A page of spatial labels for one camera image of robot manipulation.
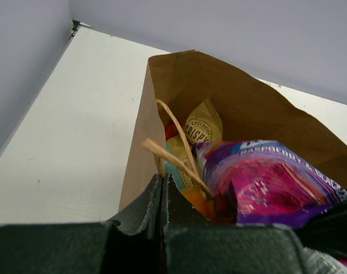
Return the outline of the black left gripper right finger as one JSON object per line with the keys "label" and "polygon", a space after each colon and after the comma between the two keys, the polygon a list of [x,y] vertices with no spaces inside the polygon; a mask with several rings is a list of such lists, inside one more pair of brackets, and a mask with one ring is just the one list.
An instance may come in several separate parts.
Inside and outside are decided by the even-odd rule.
{"label": "black left gripper right finger", "polygon": [[284,225],[215,224],[163,182],[163,247],[167,273],[310,273],[295,233]]}

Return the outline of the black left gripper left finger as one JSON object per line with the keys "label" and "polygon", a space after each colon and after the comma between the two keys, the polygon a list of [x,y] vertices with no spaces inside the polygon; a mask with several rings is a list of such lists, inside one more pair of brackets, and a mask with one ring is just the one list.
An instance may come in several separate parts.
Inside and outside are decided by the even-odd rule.
{"label": "black left gripper left finger", "polygon": [[0,226],[0,273],[159,273],[162,177],[106,221]]}

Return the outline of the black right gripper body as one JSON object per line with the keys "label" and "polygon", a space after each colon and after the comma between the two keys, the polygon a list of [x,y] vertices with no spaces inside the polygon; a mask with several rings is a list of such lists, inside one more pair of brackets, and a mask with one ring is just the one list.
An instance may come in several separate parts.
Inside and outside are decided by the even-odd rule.
{"label": "black right gripper body", "polygon": [[347,201],[317,215],[294,232],[304,246],[347,260]]}

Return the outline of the orange yellow snack bag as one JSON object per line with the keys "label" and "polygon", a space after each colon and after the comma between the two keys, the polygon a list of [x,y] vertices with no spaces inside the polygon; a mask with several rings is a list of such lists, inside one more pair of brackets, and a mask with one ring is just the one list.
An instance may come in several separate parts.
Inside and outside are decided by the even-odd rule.
{"label": "orange yellow snack bag", "polygon": [[214,202],[207,201],[199,188],[186,188],[180,192],[202,215],[210,221],[215,221]]}

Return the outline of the purple candy packet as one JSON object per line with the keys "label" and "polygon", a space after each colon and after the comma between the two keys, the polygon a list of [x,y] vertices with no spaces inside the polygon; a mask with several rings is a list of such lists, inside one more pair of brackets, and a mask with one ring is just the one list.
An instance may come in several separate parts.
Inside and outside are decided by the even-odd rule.
{"label": "purple candy packet", "polygon": [[223,223],[303,227],[347,201],[347,190],[275,140],[213,141],[193,147]]}

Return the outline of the cassava chips bag cream red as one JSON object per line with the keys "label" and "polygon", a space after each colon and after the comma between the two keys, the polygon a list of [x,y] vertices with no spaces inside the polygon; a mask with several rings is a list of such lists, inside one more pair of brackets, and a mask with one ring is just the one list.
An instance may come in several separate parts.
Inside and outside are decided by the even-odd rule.
{"label": "cassava chips bag cream red", "polygon": [[166,136],[166,140],[169,140],[171,138],[173,138],[174,136],[178,135],[178,130],[177,127],[174,123],[169,124],[166,128],[165,128],[165,136]]}

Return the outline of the brown paper bag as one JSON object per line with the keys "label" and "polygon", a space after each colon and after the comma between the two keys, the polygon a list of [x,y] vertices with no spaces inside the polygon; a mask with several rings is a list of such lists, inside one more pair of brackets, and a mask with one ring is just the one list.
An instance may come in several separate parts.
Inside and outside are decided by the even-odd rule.
{"label": "brown paper bag", "polygon": [[239,68],[199,51],[182,51],[148,59],[120,209],[136,199],[158,171],[153,154],[142,146],[148,138],[160,146],[166,143],[170,118],[157,100],[184,123],[207,98],[219,113],[225,140],[277,140],[347,188],[347,145],[319,120]]}

